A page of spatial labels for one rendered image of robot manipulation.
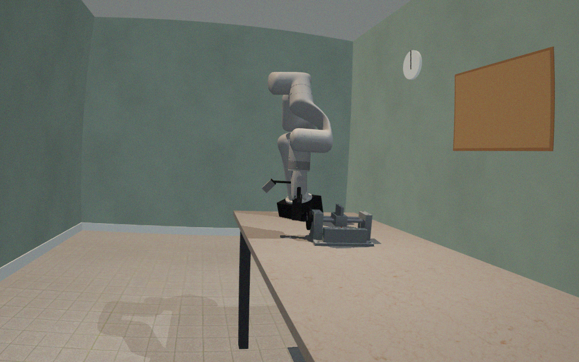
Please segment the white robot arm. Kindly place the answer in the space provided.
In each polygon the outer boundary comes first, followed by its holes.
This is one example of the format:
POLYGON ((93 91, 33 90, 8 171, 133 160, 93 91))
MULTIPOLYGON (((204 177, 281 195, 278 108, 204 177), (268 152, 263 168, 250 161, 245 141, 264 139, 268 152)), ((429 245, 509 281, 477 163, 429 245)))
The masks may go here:
POLYGON ((312 77, 304 72, 271 72, 267 80, 273 95, 286 95, 282 97, 282 127, 289 133, 283 134, 277 142, 285 181, 270 179, 262 189, 267 193, 276 183, 286 183, 288 197, 285 201, 288 204, 293 204, 291 171, 288 169, 310 170, 311 153, 328 153, 333 146, 330 121, 314 105, 311 84, 312 77))

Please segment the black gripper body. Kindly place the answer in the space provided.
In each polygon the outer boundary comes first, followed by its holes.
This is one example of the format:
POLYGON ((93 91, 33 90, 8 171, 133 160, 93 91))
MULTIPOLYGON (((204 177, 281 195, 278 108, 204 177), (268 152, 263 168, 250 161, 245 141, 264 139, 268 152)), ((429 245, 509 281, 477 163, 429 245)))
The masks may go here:
POLYGON ((303 200, 307 200, 307 171, 310 170, 288 169, 288 171, 291 171, 291 198, 293 200, 297 198, 297 188, 301 187, 303 200))

